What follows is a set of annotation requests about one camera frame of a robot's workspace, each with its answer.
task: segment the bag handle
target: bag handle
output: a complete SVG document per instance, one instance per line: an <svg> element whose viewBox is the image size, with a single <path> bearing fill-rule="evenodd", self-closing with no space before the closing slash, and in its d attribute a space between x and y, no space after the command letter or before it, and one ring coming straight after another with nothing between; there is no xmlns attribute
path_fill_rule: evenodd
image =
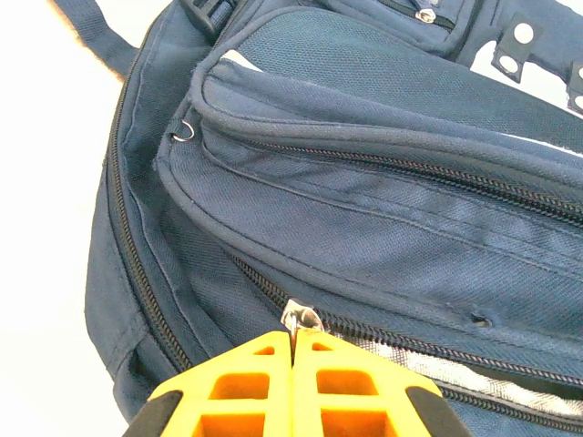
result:
<svg viewBox="0 0 583 437"><path fill-rule="evenodd" d="M83 43L106 66L126 77L138 50L106 22L95 0L53 0Z"/></svg>

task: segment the metal ring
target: metal ring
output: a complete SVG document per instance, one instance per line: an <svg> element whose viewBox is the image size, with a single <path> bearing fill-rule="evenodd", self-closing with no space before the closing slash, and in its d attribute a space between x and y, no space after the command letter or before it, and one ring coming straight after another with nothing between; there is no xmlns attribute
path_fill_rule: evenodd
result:
<svg viewBox="0 0 583 437"><path fill-rule="evenodd" d="M188 129L190 129L190 135L186 138L181 138L181 137L178 137L176 134L172 134L172 139L175 139L181 143L188 141L189 139L193 139L194 138L194 128L192 127L192 125L188 121L185 121L185 120L180 120L180 122L184 126L186 126Z"/></svg>

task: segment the white surface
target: white surface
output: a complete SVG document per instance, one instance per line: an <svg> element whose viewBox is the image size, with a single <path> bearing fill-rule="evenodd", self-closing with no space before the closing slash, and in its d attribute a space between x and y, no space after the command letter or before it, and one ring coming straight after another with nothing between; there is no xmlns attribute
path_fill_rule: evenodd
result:
<svg viewBox="0 0 583 437"><path fill-rule="evenodd" d="M580 0L563 0L583 14ZM133 45L166 0L101 0ZM89 231L120 83L43 0L5 2L0 189L3 435L119 436L126 428L83 319ZM489 66L474 70L511 86ZM565 85L527 65L521 86L565 107Z"/></svg>

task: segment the metal zipper pull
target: metal zipper pull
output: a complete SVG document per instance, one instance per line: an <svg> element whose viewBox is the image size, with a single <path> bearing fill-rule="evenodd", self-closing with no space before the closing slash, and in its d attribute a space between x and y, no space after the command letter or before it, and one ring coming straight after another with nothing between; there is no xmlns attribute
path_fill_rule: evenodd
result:
<svg viewBox="0 0 583 437"><path fill-rule="evenodd" d="M427 24L432 24L437 18L431 0L411 0L411 3L417 8L415 18L418 20Z"/></svg>
<svg viewBox="0 0 583 437"><path fill-rule="evenodd" d="M324 325L316 311L295 299L289 299L285 305L281 323L290 332L291 364L295 357L295 343L298 340L299 330L311 329L324 332Z"/></svg>

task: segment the backpack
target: backpack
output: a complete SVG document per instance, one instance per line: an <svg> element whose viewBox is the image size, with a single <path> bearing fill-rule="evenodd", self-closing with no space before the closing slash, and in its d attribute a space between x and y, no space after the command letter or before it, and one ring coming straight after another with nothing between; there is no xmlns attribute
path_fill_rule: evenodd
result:
<svg viewBox="0 0 583 437"><path fill-rule="evenodd" d="M290 299L432 378L475 436L583 434L583 17L554 0L175 0L125 83L86 320L130 421ZM532 62L572 113L514 81Z"/></svg>

